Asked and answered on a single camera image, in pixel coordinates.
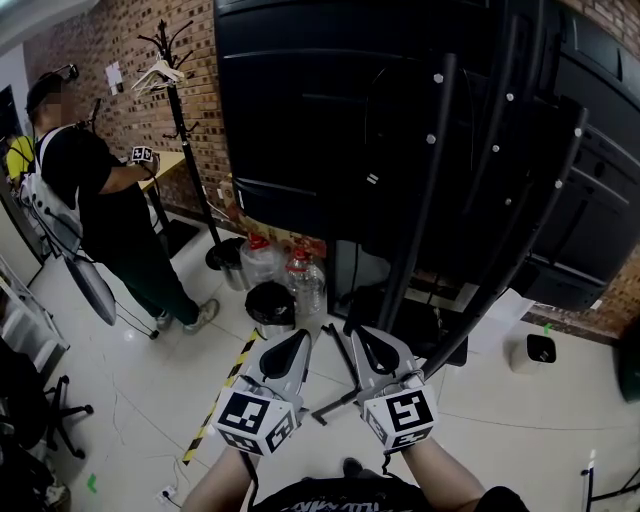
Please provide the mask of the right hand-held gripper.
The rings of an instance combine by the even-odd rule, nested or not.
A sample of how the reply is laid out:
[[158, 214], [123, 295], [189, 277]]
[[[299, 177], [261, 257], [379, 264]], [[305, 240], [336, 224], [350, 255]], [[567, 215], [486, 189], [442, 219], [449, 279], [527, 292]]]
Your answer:
[[394, 453], [427, 439], [438, 422], [435, 393], [408, 345], [375, 328], [351, 336], [361, 417]]

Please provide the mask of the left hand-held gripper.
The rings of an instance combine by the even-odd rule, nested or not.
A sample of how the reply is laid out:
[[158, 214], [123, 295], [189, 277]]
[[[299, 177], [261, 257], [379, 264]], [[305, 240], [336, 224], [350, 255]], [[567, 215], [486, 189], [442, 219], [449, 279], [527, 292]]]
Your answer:
[[295, 329], [258, 342], [221, 390], [212, 425], [231, 448], [269, 456], [300, 426], [312, 340]]

